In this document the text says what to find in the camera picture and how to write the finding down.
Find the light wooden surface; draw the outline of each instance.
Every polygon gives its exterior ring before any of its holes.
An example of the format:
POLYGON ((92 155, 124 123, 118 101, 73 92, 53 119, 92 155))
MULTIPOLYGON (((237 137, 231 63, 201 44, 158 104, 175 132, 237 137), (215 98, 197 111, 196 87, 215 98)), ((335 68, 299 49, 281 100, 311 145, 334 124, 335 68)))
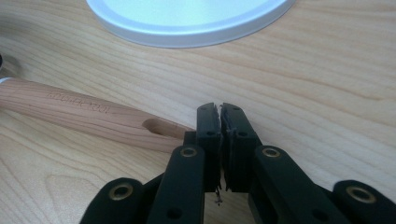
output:
MULTIPOLYGON (((317 184, 357 179, 396 201, 395 1, 297 0, 231 43, 155 49, 108 33, 83 0, 0 0, 0 52, 16 77, 192 128, 199 105, 238 105, 317 184)), ((0 108, 0 223, 78 223, 105 183, 145 183, 168 159, 0 108)), ((246 195, 223 195, 205 223, 253 222, 246 195)))

